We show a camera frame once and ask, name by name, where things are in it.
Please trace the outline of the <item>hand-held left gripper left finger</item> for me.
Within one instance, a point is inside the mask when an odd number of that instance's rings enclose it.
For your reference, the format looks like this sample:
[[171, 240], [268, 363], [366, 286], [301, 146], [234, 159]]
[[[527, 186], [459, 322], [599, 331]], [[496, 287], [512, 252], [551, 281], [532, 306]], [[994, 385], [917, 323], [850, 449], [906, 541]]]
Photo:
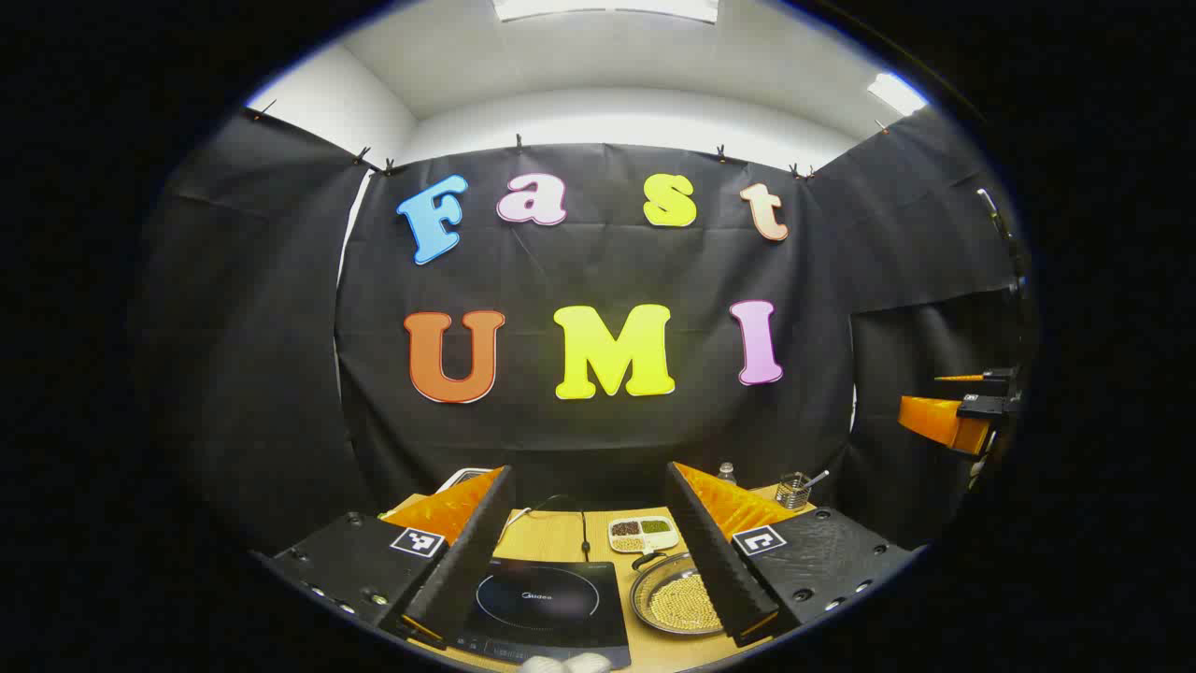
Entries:
[[257, 558], [364, 628], [445, 649], [471, 612], [513, 502], [514, 469], [501, 465], [382, 516], [347, 512]]

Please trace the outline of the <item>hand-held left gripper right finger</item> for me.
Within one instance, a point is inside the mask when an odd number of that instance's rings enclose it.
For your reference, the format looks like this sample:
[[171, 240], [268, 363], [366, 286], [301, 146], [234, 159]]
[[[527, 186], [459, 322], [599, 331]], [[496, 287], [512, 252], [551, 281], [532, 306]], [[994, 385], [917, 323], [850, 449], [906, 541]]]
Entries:
[[800, 514], [681, 463], [665, 475], [676, 528], [738, 646], [837, 614], [916, 558], [841, 510]]

